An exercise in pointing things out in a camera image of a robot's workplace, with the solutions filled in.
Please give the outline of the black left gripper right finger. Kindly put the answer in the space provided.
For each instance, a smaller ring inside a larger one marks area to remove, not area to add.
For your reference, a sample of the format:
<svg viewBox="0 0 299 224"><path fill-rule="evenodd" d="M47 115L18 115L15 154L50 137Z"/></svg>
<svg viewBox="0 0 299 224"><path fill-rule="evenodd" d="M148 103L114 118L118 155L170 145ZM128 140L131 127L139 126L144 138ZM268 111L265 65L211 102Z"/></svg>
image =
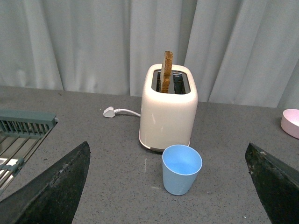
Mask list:
<svg viewBox="0 0 299 224"><path fill-rule="evenodd" d="M249 143L245 160L256 192L273 224L299 222L299 172Z"/></svg>

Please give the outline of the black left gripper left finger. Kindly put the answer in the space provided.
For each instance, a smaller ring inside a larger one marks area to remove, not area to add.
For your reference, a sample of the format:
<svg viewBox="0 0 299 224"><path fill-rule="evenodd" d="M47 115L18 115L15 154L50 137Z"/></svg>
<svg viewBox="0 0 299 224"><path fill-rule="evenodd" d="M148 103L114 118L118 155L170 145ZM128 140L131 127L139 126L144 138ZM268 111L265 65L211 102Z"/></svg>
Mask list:
<svg viewBox="0 0 299 224"><path fill-rule="evenodd" d="M82 142L0 202L2 224L70 224L85 186L90 147Z"/></svg>

